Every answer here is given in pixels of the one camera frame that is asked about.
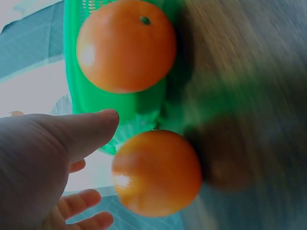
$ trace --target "green basket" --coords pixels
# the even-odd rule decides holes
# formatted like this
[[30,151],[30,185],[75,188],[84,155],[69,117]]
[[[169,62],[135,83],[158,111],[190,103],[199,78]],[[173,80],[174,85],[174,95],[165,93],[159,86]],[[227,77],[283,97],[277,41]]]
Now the green basket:
[[[114,155],[118,148],[130,137],[157,126],[157,119],[165,101],[166,79],[148,90],[114,94],[103,91],[83,75],[77,62],[76,42],[79,29],[91,11],[112,2],[111,0],[65,0],[64,11],[64,55],[66,73],[75,114],[92,113],[106,108],[115,109],[120,122],[111,141],[102,147],[103,152]],[[170,18],[175,19],[172,1],[148,1],[160,7]]]

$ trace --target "blue tile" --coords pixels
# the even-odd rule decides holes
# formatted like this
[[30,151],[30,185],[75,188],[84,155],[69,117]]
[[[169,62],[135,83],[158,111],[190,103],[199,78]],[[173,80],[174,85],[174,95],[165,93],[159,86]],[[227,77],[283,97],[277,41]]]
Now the blue tile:
[[179,218],[172,228],[173,230],[184,230],[182,219]]
[[120,208],[118,210],[118,216],[131,226],[134,226],[136,229],[139,229],[139,225],[142,224],[140,223],[140,220],[136,218],[135,215],[133,215],[125,208]]
[[156,230],[156,229],[154,229],[152,226],[144,225],[141,229],[138,230]]
[[118,216],[113,216],[113,218],[114,218],[113,226],[117,229],[120,229],[119,227],[120,227],[121,220],[119,219]]
[[115,203],[114,201],[112,201],[112,202],[110,203],[110,206],[109,206],[109,208],[108,208],[108,211],[111,212],[113,215],[117,215],[119,209],[121,209],[121,207],[120,207],[117,203]]
[[130,224],[122,220],[121,218],[118,218],[119,222],[119,228],[120,230],[135,230],[134,227],[132,227]]
[[112,213],[114,217],[110,230],[184,230],[180,213],[163,218],[143,217],[123,207],[116,196],[104,197],[97,206],[70,219],[69,223],[80,221],[104,210]]

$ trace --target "wooden surface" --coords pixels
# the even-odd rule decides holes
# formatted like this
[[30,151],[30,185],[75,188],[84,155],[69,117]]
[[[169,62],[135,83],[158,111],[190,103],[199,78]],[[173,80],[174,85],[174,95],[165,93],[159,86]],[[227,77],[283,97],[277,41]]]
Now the wooden surface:
[[307,1],[186,0],[177,29],[192,68],[162,128],[203,165],[187,229],[307,229]]

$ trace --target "orange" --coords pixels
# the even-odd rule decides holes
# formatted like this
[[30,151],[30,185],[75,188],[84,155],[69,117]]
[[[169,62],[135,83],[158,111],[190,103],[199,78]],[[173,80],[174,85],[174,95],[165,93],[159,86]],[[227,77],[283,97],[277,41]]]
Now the orange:
[[20,112],[20,111],[12,111],[11,112],[11,116],[22,116],[22,115],[24,115],[24,113]]
[[113,93],[148,89],[171,70],[175,30],[155,5],[118,0],[93,12],[82,25],[77,59],[86,78]]
[[146,217],[164,217],[189,205],[202,175],[192,146],[170,131],[149,131],[129,139],[112,164],[121,203]]

